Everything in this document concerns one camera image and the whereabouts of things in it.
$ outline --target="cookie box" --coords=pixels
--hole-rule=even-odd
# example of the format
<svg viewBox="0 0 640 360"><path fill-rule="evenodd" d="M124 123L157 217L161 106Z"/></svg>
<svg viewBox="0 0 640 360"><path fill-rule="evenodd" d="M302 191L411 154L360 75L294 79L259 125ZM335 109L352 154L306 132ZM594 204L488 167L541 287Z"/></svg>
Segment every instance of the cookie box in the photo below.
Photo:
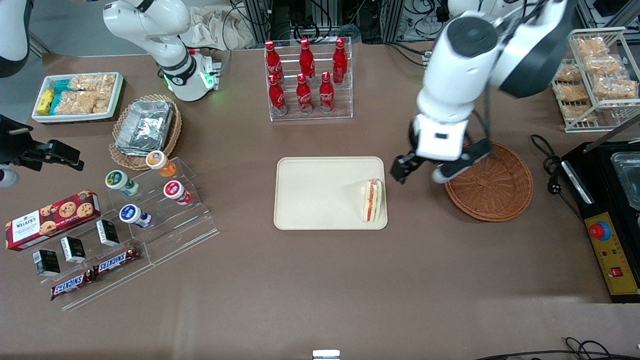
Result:
<svg viewBox="0 0 640 360"><path fill-rule="evenodd" d="M22 251L98 217L98 197L81 191L6 223L6 248Z"/></svg>

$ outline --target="coca-cola bottle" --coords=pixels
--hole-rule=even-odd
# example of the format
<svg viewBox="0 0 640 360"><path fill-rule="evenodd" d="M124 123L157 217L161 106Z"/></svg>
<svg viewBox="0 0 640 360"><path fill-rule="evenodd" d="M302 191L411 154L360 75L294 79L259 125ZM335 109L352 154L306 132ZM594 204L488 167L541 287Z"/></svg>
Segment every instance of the coca-cola bottle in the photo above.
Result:
<svg viewBox="0 0 640 360"><path fill-rule="evenodd" d="M331 113L335 107L333 84L331 84L331 74L328 71L322 73L322 84L320 84L320 110L323 113Z"/></svg>
<svg viewBox="0 0 640 360"><path fill-rule="evenodd" d="M264 48L267 49L267 56L265 58L265 61L267 61L267 71L269 72L269 75L275 75L278 79L278 83L282 84L284 82L284 74L282 74L282 62L280 62L280 55L278 55L278 53L276 52L273 41L265 41Z"/></svg>
<svg viewBox="0 0 640 360"><path fill-rule="evenodd" d="M305 75L307 83L316 83L316 61L309 50L309 39L300 40L300 72Z"/></svg>
<svg viewBox="0 0 640 360"><path fill-rule="evenodd" d="M314 110L313 104L311 104L311 89L307 84L307 77L304 74L298 74L298 88L296 89L298 94L298 106L300 112L303 114L311 114Z"/></svg>
<svg viewBox="0 0 640 360"><path fill-rule="evenodd" d="M269 99L271 100L271 105L273 105L274 115L282 116L287 114L289 109L284 101L284 91L278 84L278 77L275 75L269 75Z"/></svg>
<svg viewBox="0 0 640 360"><path fill-rule="evenodd" d="M344 38L338 38L335 41L335 51L333 52L333 82L342 84L346 74L347 53L344 51Z"/></svg>

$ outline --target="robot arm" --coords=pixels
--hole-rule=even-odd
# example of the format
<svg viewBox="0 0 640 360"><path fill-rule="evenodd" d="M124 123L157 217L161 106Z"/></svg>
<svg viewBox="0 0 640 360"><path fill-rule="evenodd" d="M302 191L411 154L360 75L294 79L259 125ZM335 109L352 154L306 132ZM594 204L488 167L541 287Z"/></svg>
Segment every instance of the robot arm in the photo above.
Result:
<svg viewBox="0 0 640 360"><path fill-rule="evenodd" d="M462 146L476 100L487 85L518 98L546 89L566 52L574 6L575 0L540 0L524 19L491 23L484 13L467 11L450 21L424 72L412 149L396 158L394 178L404 183L431 161L438 164L432 179L445 183L488 156L489 139Z"/></svg>
<svg viewBox="0 0 640 360"><path fill-rule="evenodd" d="M178 37L191 25L181 0L118 0L104 6L102 17L112 34L154 57L179 99L195 101L213 89L211 57L189 54Z"/></svg>
<svg viewBox="0 0 640 360"><path fill-rule="evenodd" d="M0 0L0 78L18 72L29 56L31 0Z"/></svg>

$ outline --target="red emergency stop button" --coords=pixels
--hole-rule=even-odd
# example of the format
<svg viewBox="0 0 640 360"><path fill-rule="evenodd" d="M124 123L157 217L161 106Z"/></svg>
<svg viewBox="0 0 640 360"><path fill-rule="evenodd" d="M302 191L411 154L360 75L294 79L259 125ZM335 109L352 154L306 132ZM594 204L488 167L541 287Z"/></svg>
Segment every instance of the red emergency stop button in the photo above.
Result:
<svg viewBox="0 0 640 360"><path fill-rule="evenodd" d="M613 276L613 277L622 276L622 269L621 268L611 268L611 276Z"/></svg>
<svg viewBox="0 0 640 360"><path fill-rule="evenodd" d="M598 221L589 226L589 234L598 240L606 241L611 237L611 229L607 223Z"/></svg>

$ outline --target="round wicker basket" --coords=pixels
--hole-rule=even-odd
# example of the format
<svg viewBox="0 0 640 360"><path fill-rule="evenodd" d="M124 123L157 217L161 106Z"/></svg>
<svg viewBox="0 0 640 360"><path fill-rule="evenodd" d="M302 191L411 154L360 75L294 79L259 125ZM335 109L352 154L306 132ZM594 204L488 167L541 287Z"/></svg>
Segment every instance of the round wicker basket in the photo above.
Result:
<svg viewBox="0 0 640 360"><path fill-rule="evenodd" d="M445 189L453 203L472 217L503 222L527 209L533 197L533 179L518 154L500 143L492 145L490 157L445 183Z"/></svg>
<svg viewBox="0 0 640 360"><path fill-rule="evenodd" d="M171 119L169 133L166 136L166 143L163 150L164 154L167 155L167 158L170 158L170 154L172 153L173 148L175 148L175 144L178 142L178 136L180 136L180 129L182 128L182 115L180 115L178 106L173 100L164 95L145 95L138 100L166 101L173 105L173 117ZM120 129L122 128L122 122L127 117L130 108L131 104L129 104L129 106L127 106L127 108L120 114L120 117L118 117L118 121L116 121L112 132L114 140L118 138L118 134L120 133ZM145 162L144 156L131 156L122 154L120 151L118 151L118 149L116 149L115 143L109 145L109 153L111 154L111 158L113 159L113 161L121 166L137 171L144 171L149 169L147 163Z"/></svg>

